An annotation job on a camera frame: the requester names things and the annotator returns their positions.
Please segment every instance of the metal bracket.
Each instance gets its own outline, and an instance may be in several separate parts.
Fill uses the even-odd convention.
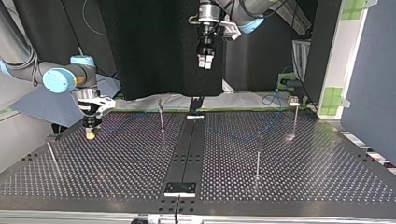
[[[364,6],[363,6],[363,7],[365,7],[365,8],[367,8],[367,7],[373,7],[373,6],[375,6],[376,4],[378,4],[378,0],[366,0],[366,1],[364,2]]]
[[[349,108],[350,107],[350,102],[346,98],[342,97],[341,98],[341,106],[344,107],[344,108]]]

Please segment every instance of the small white object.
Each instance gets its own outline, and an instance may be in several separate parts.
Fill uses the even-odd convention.
[[[299,106],[300,99],[298,98],[298,96],[289,96],[288,104],[289,106]]]
[[[342,97],[341,98],[341,106],[344,108],[349,108],[350,102],[345,97]]]
[[[378,4],[378,0],[366,0],[363,7],[373,7]]]
[[[164,193],[165,197],[194,198],[195,193]]]
[[[211,69],[212,68],[212,62],[213,62],[213,56],[212,55],[206,55],[206,61],[205,61],[205,69]]]
[[[203,119],[204,115],[188,115],[187,119]]]

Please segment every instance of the white wall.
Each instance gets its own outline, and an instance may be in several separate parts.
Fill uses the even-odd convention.
[[[359,20],[339,20],[323,83],[322,95],[319,100],[319,108],[321,108],[324,91],[327,87],[343,88],[342,96],[344,98],[347,96],[347,89],[358,54],[366,17],[367,9],[364,9]],[[321,119],[340,119],[343,110],[344,108],[340,106],[336,116],[323,116],[320,115],[320,112],[318,112],[318,116]]]

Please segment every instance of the white cable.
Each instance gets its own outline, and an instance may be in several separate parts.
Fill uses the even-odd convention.
[[[82,19],[84,20],[85,24],[87,25],[88,28],[90,28],[90,30],[94,33],[96,33],[97,35],[104,35],[107,36],[106,34],[102,34],[96,30],[94,30],[87,22],[87,19],[85,18],[85,6],[87,6],[87,2],[88,0],[85,0],[84,5],[82,5]]]

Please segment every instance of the green tape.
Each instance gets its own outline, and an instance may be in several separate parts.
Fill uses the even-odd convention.
[[[0,110],[0,115],[9,113],[9,112],[11,112],[11,111],[13,111],[13,110],[12,110],[10,107],[7,107],[7,108],[4,109],[4,110]]]
[[[359,20],[364,10],[365,0],[346,0],[341,15],[341,20]]]
[[[338,107],[341,105],[343,88],[327,87],[325,88],[320,115],[335,116],[337,115]]]

